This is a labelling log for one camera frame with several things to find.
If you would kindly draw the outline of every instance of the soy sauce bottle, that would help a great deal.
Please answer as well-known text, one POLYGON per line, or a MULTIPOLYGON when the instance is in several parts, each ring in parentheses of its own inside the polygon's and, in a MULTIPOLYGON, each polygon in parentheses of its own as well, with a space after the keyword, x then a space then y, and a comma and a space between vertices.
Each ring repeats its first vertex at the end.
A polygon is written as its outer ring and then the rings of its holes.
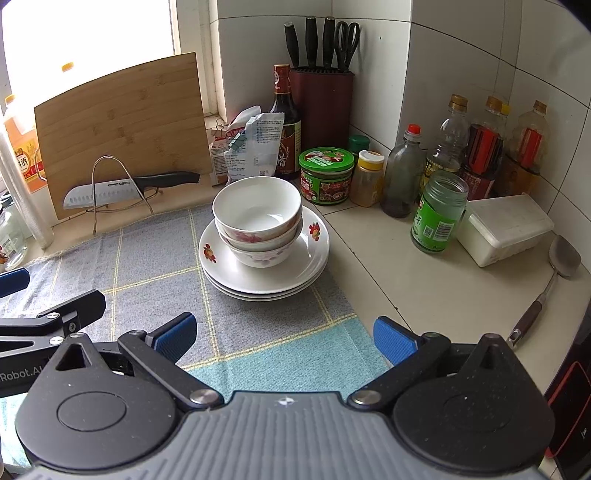
POLYGON ((275 177, 284 180, 293 180, 300 175, 300 114, 298 113, 293 98, 291 97, 289 64, 275 65, 273 68, 275 70, 275 102, 273 103, 270 112, 285 113, 275 177))

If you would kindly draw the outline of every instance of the metal knife stand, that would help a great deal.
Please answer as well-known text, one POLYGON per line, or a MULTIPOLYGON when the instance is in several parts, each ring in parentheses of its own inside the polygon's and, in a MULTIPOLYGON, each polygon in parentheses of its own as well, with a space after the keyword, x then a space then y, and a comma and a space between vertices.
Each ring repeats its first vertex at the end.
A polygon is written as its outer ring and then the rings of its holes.
POLYGON ((96 214, 97 213, 114 213, 114 212, 121 212, 122 210, 127 210, 131 207, 135 207, 136 205, 139 205, 140 203, 145 203, 148 208, 150 209, 150 215, 154 214, 154 211, 152 210, 152 206, 148 203, 148 200, 152 197, 154 197, 155 195, 158 194, 159 192, 159 188, 156 188, 156 191, 150 195, 149 197, 145 197, 144 194, 142 193, 142 191, 139 189, 138 185, 136 184, 135 180, 133 179, 133 177, 131 176, 131 174, 129 173, 129 171, 127 170, 127 168, 125 168, 125 165, 123 164, 123 162, 118 159, 117 157, 114 157, 113 155, 103 155, 101 158, 99 158, 98 160, 95 161, 95 164, 92 166, 92 212, 95 216, 95 225, 92 229, 92 235, 96 235, 96 214), (131 183, 134 185, 135 189, 138 191, 139 196, 141 198, 141 200, 139 202, 135 202, 133 205, 129 205, 127 207, 123 207, 123 208, 117 208, 115 210, 97 210, 96 209, 96 187, 95 187, 95 170, 96 170, 96 166, 104 159, 106 158, 110 158, 112 160, 115 160, 117 163, 119 163, 119 165, 121 165, 121 168, 123 168, 125 170, 125 174, 128 176, 129 180, 131 181, 131 183))

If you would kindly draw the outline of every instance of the kitchen countertop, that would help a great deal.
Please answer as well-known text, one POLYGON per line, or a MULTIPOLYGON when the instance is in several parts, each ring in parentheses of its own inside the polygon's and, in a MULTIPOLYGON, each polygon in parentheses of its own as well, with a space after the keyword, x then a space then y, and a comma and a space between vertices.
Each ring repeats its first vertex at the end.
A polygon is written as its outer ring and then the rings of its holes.
MULTIPOLYGON (((150 204, 155 213, 211 202, 220 187, 182 185, 164 190, 150 204)), ((480 268, 457 241, 438 255, 411 242, 412 219, 388 217, 379 206, 345 201, 309 207, 324 216, 330 232, 329 270, 371 333, 379 315, 415 333, 440 332, 453 342, 475 343, 486 332, 506 337, 552 275, 549 233, 537 247, 480 268)), ((99 214, 98 232, 147 217, 145 205, 99 214)), ((84 213, 54 227, 55 241, 43 252, 30 239, 26 261, 72 247, 92 237, 93 215, 84 213)), ((536 325, 516 350, 544 392, 572 343, 591 296, 591 275, 579 267, 571 280, 558 278, 536 325)))

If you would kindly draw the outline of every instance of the spice shaker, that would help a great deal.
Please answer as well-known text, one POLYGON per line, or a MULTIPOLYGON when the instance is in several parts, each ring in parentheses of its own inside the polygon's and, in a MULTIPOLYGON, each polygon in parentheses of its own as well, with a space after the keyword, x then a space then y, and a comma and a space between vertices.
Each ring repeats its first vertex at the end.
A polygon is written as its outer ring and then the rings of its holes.
POLYGON ((361 207, 371 207, 382 193, 384 156, 362 150, 351 180, 351 202, 361 207))

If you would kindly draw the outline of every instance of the glass jar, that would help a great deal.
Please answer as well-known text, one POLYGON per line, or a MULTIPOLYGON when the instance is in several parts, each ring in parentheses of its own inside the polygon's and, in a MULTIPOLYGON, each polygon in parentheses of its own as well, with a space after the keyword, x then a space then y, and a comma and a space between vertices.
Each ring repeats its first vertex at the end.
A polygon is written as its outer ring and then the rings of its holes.
POLYGON ((410 230, 419 250, 437 253, 447 247, 452 230, 466 209, 468 190, 467 183, 451 172, 437 170, 431 175, 410 230))
POLYGON ((17 219, 0 206, 0 272, 16 267, 26 250, 25 236, 17 219))
POLYGON ((384 156, 362 150, 351 180, 351 202, 361 207, 378 203, 384 180, 384 156))

